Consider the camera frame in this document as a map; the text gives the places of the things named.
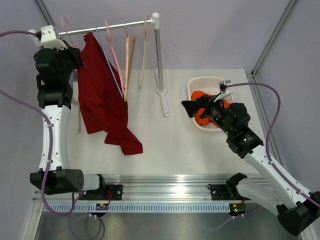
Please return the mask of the orange t shirt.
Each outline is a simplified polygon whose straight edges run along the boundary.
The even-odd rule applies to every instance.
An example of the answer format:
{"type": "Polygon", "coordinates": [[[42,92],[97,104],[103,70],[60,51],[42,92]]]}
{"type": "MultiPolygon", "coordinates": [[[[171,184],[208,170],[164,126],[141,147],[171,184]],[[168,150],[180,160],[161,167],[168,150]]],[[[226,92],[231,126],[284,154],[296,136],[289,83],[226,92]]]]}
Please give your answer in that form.
{"type": "MultiPolygon", "coordinates": [[[[197,90],[197,91],[192,92],[191,100],[195,101],[196,99],[202,97],[203,95],[207,95],[209,97],[212,96],[211,94],[197,90]]],[[[224,103],[224,108],[227,109],[230,106],[230,104],[232,103],[232,101],[229,101],[228,99],[224,99],[223,103],[224,103]]],[[[207,127],[209,124],[214,124],[218,128],[218,125],[216,123],[214,123],[209,117],[201,118],[201,115],[203,114],[204,110],[205,110],[204,108],[199,109],[199,111],[195,115],[194,119],[195,119],[196,123],[201,127],[207,127]]]]}

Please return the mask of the light blue wire hanger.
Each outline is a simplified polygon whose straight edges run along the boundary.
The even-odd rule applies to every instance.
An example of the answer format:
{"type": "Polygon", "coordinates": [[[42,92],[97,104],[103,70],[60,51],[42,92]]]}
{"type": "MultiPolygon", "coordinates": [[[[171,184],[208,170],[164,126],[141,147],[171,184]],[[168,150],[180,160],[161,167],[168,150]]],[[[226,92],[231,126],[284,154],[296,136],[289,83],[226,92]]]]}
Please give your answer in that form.
{"type": "Polygon", "coordinates": [[[103,51],[103,54],[104,54],[105,60],[106,60],[106,62],[107,62],[108,68],[109,68],[109,70],[110,70],[110,72],[111,72],[111,76],[112,76],[112,78],[113,78],[113,80],[114,80],[114,82],[115,82],[115,85],[116,85],[116,87],[117,87],[117,89],[118,89],[118,92],[119,92],[119,94],[120,94],[120,97],[123,98],[124,96],[123,96],[122,90],[121,90],[121,88],[120,88],[120,86],[119,86],[119,84],[118,84],[117,78],[116,78],[115,73],[114,73],[113,68],[112,68],[112,65],[111,65],[110,61],[108,60],[108,58],[107,58],[107,54],[106,54],[104,45],[103,45],[103,43],[102,43],[102,41],[101,41],[101,38],[100,38],[100,36],[99,36],[98,26],[97,26],[97,25],[95,25],[95,32],[96,32],[96,34],[97,34],[98,42],[99,42],[99,44],[100,44],[100,46],[101,46],[101,49],[102,49],[102,51],[103,51]]]}

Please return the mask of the thin pink wire hanger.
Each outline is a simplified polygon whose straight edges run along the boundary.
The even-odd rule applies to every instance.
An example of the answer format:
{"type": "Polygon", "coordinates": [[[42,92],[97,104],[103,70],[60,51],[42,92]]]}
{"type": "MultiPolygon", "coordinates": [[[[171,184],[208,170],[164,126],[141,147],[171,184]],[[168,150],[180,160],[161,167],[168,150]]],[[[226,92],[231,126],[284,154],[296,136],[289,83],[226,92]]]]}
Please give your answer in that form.
{"type": "Polygon", "coordinates": [[[75,41],[73,39],[73,36],[70,34],[70,32],[68,31],[67,29],[67,25],[70,23],[68,21],[68,19],[65,17],[65,16],[62,16],[60,18],[60,22],[61,22],[61,26],[62,26],[62,29],[64,30],[64,32],[66,33],[66,36],[68,38],[68,40],[70,41],[70,43],[72,44],[73,47],[75,48],[78,48],[78,47],[83,47],[85,45],[85,39],[84,37],[82,36],[81,39],[79,41],[75,41]]]}

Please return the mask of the dark red t shirt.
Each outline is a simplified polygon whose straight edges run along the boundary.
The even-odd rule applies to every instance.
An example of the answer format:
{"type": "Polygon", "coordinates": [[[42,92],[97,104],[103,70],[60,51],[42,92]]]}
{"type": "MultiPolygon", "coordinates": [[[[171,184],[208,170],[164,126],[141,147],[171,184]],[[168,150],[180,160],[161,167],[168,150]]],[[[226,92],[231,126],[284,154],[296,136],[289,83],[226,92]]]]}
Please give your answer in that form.
{"type": "MultiPolygon", "coordinates": [[[[120,146],[124,155],[143,153],[143,145],[128,128],[128,104],[121,98],[103,50],[92,33],[84,37],[77,70],[78,100],[87,133],[105,132],[105,144],[120,146]]],[[[112,65],[119,84],[119,75],[112,65]]]]}

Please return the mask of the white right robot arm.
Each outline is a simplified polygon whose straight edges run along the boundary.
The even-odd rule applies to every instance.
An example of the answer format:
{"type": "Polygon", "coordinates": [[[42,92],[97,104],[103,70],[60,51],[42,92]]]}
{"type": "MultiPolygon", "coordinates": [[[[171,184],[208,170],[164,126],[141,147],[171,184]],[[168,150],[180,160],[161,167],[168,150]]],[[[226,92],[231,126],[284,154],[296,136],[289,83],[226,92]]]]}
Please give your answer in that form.
{"type": "Polygon", "coordinates": [[[226,182],[226,193],[232,199],[240,196],[255,201],[273,213],[282,227],[294,236],[300,235],[320,216],[320,193],[311,192],[299,183],[269,153],[267,143],[249,128],[251,119],[243,103],[228,107],[219,97],[203,95],[181,102],[190,118],[203,109],[201,118],[210,118],[227,135],[228,147],[254,167],[273,188],[256,185],[246,175],[237,173],[226,182]]]}

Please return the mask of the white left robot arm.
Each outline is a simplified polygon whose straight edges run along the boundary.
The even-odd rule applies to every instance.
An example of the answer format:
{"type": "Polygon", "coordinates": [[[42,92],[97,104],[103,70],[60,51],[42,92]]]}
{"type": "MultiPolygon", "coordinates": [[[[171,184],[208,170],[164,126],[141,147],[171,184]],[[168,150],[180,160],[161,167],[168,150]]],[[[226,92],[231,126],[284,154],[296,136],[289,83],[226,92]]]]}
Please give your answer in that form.
{"type": "Polygon", "coordinates": [[[38,71],[38,111],[43,120],[42,157],[37,172],[29,175],[30,183],[46,195],[86,191],[95,199],[107,195],[100,174],[84,174],[70,167],[67,153],[67,128],[73,89],[69,83],[73,70],[83,66],[81,51],[43,48],[33,59],[38,71]]]}

